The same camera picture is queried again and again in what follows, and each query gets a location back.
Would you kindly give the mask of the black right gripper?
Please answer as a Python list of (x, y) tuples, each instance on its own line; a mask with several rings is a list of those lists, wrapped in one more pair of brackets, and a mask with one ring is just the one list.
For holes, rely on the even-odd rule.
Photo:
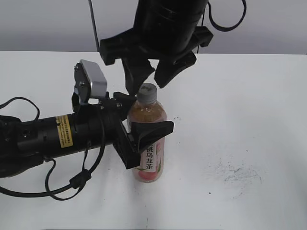
[(183, 51), (167, 52), (160, 42), (152, 48), (131, 28), (114, 37), (100, 40), (99, 54), (106, 65), (113, 65), (122, 59), (125, 87), (130, 96), (135, 96), (141, 85), (155, 71), (148, 59), (160, 60), (154, 80), (159, 88), (164, 88), (175, 76), (193, 66), (197, 60), (193, 52), (197, 46), (207, 47), (213, 34), (205, 26), (197, 26)]

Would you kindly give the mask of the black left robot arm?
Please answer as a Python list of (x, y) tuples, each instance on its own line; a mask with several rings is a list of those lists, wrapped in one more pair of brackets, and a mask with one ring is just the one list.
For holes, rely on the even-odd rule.
[(82, 105), (73, 95), (72, 114), (22, 122), (12, 116), (0, 118), (0, 175), (11, 177), (54, 159), (84, 150), (112, 145), (127, 169), (140, 165), (141, 154), (171, 134), (172, 121), (132, 122), (127, 131), (123, 121), (135, 98), (116, 92), (97, 104)]

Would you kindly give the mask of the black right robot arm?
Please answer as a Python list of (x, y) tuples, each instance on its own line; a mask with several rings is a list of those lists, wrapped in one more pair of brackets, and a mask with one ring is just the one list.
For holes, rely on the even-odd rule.
[(134, 96), (153, 73), (159, 88), (193, 66), (193, 49), (206, 47), (213, 34), (198, 26), (206, 0), (140, 0), (133, 27), (100, 41), (106, 65), (121, 59), (125, 87)]

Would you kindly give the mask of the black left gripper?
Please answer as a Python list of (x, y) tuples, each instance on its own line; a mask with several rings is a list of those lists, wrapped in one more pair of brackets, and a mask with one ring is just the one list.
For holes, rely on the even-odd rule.
[(132, 169), (140, 165), (140, 153), (150, 145), (171, 134), (174, 129), (172, 121), (156, 123), (131, 123), (128, 134), (123, 121), (136, 102), (136, 96), (121, 92), (107, 94), (98, 104), (81, 105), (76, 93), (72, 95), (74, 114), (71, 116), (73, 146), (77, 150), (113, 145), (125, 167)]

